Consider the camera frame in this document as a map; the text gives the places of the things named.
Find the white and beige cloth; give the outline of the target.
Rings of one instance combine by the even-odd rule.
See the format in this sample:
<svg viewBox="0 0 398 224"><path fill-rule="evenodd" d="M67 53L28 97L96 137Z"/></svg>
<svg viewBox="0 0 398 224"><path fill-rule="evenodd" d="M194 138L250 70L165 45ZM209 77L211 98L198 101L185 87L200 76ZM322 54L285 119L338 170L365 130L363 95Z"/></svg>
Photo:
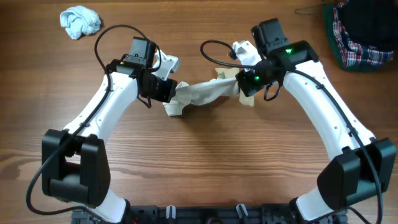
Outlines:
<svg viewBox="0 0 398 224"><path fill-rule="evenodd" d="M184 107L188 105L201 106L215 101L221 96L238 97L240 103L254 107L254 96L245 96L238 87L236 75L238 68L215 68L217 78L208 82L189 85L187 82L180 82L169 103L163 103L168 116L180 116Z"/></svg>

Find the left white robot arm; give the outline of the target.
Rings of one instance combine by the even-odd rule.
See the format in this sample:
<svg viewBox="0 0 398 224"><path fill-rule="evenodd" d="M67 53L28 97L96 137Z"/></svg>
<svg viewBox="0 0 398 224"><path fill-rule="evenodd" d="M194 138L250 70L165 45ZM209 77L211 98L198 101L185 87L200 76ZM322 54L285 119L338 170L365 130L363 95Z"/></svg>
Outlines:
<svg viewBox="0 0 398 224"><path fill-rule="evenodd" d="M169 74L178 66L178 57L134 37L129 53L105 66L102 86L83 111L62 130L44 134L36 178L45 195L74 204L72 223L127 222L129 202L109 188L105 144L132 102L170 102L177 82Z"/></svg>

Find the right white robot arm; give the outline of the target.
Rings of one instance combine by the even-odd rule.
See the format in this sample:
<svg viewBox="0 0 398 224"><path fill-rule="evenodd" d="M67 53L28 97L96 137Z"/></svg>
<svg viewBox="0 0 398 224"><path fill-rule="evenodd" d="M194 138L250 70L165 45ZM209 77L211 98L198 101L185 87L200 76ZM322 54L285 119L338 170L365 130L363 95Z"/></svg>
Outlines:
<svg viewBox="0 0 398 224"><path fill-rule="evenodd" d="M396 147L378 139L349 110L330 83L317 53L307 41L291 43L278 19L254 26L253 41L235 42L230 55L241 62L237 81L246 96L269 88L287 90L301 105L318 131L329 163L317 177L316 187L295 199L304 223L388 189Z"/></svg>

